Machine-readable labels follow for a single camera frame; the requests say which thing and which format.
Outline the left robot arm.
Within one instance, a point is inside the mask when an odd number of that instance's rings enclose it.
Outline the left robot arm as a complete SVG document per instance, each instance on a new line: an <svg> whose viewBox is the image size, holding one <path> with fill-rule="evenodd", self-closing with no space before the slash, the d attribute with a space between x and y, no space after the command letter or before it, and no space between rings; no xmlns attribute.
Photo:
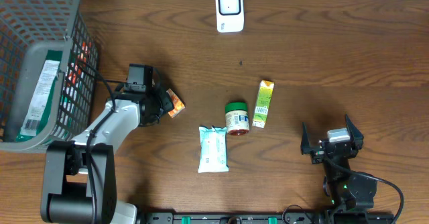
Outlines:
<svg viewBox="0 0 429 224"><path fill-rule="evenodd" d="M174 106L156 68L132 64L103 112L80 134L46 150L40 215L46 223L139 223L117 198L114 155L138 127L157 125Z"/></svg>

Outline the green lid jar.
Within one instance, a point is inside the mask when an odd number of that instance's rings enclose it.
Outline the green lid jar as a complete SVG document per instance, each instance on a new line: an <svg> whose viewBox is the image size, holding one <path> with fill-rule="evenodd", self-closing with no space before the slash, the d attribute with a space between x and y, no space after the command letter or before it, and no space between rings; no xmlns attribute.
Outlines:
<svg viewBox="0 0 429 224"><path fill-rule="evenodd" d="M245 135L249 132L249 116L247 104L232 102L225 106L225 120L229 135Z"/></svg>

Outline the light blue wipes pack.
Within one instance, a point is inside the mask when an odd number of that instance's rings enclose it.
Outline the light blue wipes pack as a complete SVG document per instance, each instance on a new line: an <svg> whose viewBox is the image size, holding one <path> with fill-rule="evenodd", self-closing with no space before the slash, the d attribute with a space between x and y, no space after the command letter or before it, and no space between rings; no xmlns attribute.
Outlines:
<svg viewBox="0 0 429 224"><path fill-rule="evenodd" d="M207 128L200 126L198 129L201 146L198 172L228 172L226 150L227 128L214 126Z"/></svg>

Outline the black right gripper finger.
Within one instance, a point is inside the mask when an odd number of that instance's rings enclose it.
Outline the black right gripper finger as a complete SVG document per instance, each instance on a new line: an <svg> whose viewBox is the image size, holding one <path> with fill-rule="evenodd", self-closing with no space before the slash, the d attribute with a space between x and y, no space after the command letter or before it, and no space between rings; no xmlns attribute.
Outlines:
<svg viewBox="0 0 429 224"><path fill-rule="evenodd" d="M302 155L312 155L315 151L315 148L310 145L308 131L305 123L302 123L302 139L300 144L300 150Z"/></svg>
<svg viewBox="0 0 429 224"><path fill-rule="evenodd" d="M345 121L346 121L347 130L351 137L351 142L353 143L356 149L361 150L363 147L364 135L352 123L352 121L350 120L347 114L345 115Z"/></svg>

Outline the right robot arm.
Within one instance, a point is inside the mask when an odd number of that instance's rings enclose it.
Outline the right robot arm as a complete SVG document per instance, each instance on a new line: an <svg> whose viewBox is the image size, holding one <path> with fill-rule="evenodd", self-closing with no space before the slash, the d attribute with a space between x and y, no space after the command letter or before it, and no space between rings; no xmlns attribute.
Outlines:
<svg viewBox="0 0 429 224"><path fill-rule="evenodd" d="M319 217L320 223L368 223L368 210L374 206L377 181L353 172L349 165L363 147L364 135L348 116L345 122L345 128L328 131L316 146L310 144L307 128L302 126L301 154L324 166L324 192L333 201L333 208Z"/></svg>

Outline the green tea carton box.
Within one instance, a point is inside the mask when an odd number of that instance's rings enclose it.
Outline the green tea carton box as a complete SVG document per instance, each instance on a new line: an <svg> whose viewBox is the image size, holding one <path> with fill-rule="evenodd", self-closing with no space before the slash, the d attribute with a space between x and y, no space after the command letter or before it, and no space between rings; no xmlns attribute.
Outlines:
<svg viewBox="0 0 429 224"><path fill-rule="evenodd" d="M274 86L275 83L268 80L260 82L253 114L253 127L265 127Z"/></svg>

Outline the orange snack packet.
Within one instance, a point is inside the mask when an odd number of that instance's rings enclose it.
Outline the orange snack packet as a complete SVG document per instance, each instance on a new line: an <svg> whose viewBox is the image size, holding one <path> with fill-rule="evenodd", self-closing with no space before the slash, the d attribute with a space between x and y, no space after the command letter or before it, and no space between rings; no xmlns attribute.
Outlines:
<svg viewBox="0 0 429 224"><path fill-rule="evenodd" d="M183 102L181 101L181 99L177 96L177 94L172 89L168 89L167 93L171 97L172 103L173 103L173 106L174 106L174 108L171 111L169 111L168 114L169 114L169 116L171 118L174 118L182 110L185 109L185 105L183 104Z"/></svg>

